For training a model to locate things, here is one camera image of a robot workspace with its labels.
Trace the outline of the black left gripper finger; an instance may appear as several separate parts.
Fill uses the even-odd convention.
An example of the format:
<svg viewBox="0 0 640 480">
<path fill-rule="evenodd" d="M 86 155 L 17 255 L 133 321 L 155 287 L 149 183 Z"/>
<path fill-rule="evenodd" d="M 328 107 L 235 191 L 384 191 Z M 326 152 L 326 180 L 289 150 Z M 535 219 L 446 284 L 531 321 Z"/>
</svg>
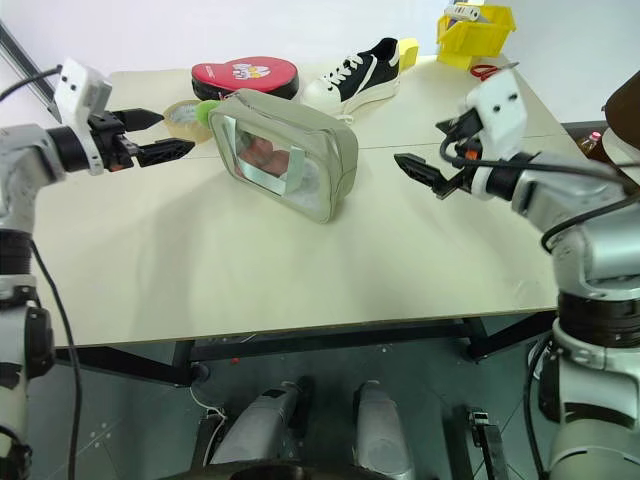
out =
<svg viewBox="0 0 640 480">
<path fill-rule="evenodd" d="M 186 156 L 196 144 L 184 139 L 164 139 L 140 146 L 136 155 L 141 168 L 155 166 Z"/>
<path fill-rule="evenodd" d="M 146 130 L 164 120 L 164 116 L 143 108 L 120 110 L 118 119 L 126 132 Z"/>
</svg>

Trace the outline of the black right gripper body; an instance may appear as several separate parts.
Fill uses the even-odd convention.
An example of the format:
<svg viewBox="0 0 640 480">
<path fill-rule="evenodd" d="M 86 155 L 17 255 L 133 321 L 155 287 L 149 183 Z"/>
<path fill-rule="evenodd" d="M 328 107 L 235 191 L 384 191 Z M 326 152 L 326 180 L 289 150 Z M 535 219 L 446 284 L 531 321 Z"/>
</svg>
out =
<svg viewBox="0 0 640 480">
<path fill-rule="evenodd" d="M 483 128 L 477 110 L 472 107 L 459 116 L 448 121 L 448 138 L 453 145 L 451 154 L 454 167 L 462 176 L 461 187 L 466 193 L 471 193 L 472 181 L 477 168 L 465 163 L 480 160 L 483 147 L 479 139 L 479 132 Z"/>
</svg>

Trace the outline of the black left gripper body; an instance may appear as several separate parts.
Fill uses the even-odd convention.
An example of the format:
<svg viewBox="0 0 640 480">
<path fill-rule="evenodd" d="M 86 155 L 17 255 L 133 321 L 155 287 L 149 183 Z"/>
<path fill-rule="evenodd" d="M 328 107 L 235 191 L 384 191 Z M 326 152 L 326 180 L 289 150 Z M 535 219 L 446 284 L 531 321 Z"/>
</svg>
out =
<svg viewBox="0 0 640 480">
<path fill-rule="evenodd" d="M 134 166 L 133 155 L 124 145 L 128 139 L 125 137 L 125 123 L 119 112 L 105 111 L 102 115 L 91 115 L 88 125 L 107 171 L 117 172 Z"/>
</svg>

